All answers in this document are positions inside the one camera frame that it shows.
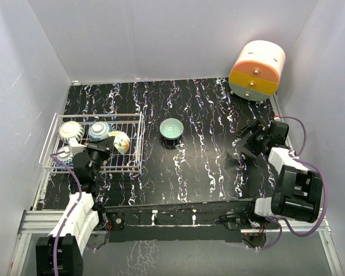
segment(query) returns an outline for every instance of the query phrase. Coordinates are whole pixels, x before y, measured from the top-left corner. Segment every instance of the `table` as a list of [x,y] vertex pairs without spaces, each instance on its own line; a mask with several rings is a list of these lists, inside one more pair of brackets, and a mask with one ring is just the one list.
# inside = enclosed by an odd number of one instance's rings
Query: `table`
[[[145,117],[143,171],[103,174],[97,201],[105,206],[167,204],[271,196],[276,173],[233,133],[258,118],[268,124],[269,100],[230,95],[226,78],[71,86],[64,114],[139,113]],[[180,140],[159,133],[167,118],[183,122]],[[69,175],[51,176],[40,209],[64,209]]]

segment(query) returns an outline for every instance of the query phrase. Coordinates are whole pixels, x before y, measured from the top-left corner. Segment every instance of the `green bowl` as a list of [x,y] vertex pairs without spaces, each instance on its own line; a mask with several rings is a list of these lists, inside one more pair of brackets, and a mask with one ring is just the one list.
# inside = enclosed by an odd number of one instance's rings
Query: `green bowl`
[[160,132],[163,137],[169,140],[175,140],[182,136],[184,126],[182,122],[177,119],[166,119],[160,124]]

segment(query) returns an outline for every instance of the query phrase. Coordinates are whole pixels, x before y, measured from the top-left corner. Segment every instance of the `wire dish rack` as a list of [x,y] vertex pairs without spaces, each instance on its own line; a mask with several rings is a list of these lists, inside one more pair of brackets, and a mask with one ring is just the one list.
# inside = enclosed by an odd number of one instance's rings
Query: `wire dish rack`
[[65,146],[60,139],[59,130],[67,121],[76,121],[85,128],[82,138],[83,144],[89,138],[88,130],[96,122],[103,121],[112,124],[114,131],[124,131],[131,140],[129,151],[122,155],[116,149],[110,158],[104,161],[100,172],[102,173],[140,173],[142,169],[143,140],[145,122],[140,114],[89,114],[89,115],[58,115],[55,113],[42,149],[40,164],[42,168],[53,174],[67,174],[68,171],[57,164],[50,154],[58,152]]

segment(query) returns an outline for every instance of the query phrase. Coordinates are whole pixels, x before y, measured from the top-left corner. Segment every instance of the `white wall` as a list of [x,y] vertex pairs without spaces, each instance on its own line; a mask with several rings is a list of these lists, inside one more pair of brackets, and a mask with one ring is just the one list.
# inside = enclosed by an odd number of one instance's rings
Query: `white wall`
[[256,39],[290,51],[317,0],[29,0],[72,80],[228,76]]
[[[299,117],[308,130],[302,159],[326,174],[326,216],[345,272],[345,1],[317,4],[287,57],[278,95],[282,113]],[[302,130],[292,127],[300,148]]]
[[40,150],[70,83],[30,4],[0,0],[0,275],[9,271],[39,185]]

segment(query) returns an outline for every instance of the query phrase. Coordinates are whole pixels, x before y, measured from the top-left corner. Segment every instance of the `white bowl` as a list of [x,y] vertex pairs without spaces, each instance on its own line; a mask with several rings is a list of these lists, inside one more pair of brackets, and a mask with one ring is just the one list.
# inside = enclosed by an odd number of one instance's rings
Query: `white bowl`
[[85,134],[85,129],[83,126],[75,121],[65,122],[59,131],[60,138],[64,143],[69,143],[70,138],[76,138],[79,142],[81,141],[83,135]]
[[91,141],[97,142],[105,140],[109,137],[111,126],[105,122],[96,122],[90,127],[88,137]]
[[179,138],[182,136],[183,131],[184,126],[182,122],[174,118],[166,119],[160,124],[160,132],[168,140]]

